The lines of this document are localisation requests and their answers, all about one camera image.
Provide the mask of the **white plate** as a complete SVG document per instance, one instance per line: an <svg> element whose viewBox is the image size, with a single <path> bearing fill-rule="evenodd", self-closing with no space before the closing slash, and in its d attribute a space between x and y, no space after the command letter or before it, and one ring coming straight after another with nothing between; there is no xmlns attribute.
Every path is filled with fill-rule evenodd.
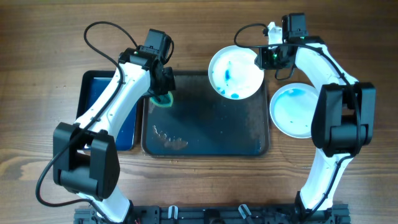
<svg viewBox="0 0 398 224"><path fill-rule="evenodd" d="M254 61L257 54L236 45L219 50L208 66L208 78L213 89L231 100L249 98L260 89L264 71Z"/></svg>
<svg viewBox="0 0 398 224"><path fill-rule="evenodd" d="M291 83L279 88L271 98L271 120L290 137L310 138L318 96L313 86L304 83Z"/></svg>

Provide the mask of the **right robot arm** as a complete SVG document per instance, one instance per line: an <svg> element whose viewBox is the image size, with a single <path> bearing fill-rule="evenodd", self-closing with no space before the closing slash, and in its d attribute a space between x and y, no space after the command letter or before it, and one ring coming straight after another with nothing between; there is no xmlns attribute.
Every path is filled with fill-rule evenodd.
<svg viewBox="0 0 398 224"><path fill-rule="evenodd" d="M255 64L263 70L296 68L318 92L311 113L311 138L316 147L312 168L296 196L301 220L331 212L333 195L347 165L373 137L376 89L344 71L319 36L311 36L305 14L291 13L263 25L266 45L259 45Z"/></svg>

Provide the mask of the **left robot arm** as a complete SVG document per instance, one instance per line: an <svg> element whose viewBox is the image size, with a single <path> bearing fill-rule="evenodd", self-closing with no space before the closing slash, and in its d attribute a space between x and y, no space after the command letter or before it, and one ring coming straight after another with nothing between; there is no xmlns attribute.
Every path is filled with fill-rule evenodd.
<svg viewBox="0 0 398 224"><path fill-rule="evenodd" d="M144 44L120 54L115 74L93 105L73 124L53 133L53 181L88 202L106 223L134 223L134 206L117 186L116 138L134 105L144 96L161 99L175 89L166 67L174 42L150 29Z"/></svg>

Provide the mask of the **green yellow sponge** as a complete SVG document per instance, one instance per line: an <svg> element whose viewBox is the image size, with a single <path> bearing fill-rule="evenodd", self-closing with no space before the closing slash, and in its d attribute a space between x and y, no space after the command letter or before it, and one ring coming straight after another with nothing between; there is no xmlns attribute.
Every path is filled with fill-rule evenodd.
<svg viewBox="0 0 398 224"><path fill-rule="evenodd" d="M149 98L150 102L160 108L170 108L174 103L174 97L171 91L165 95L152 96Z"/></svg>

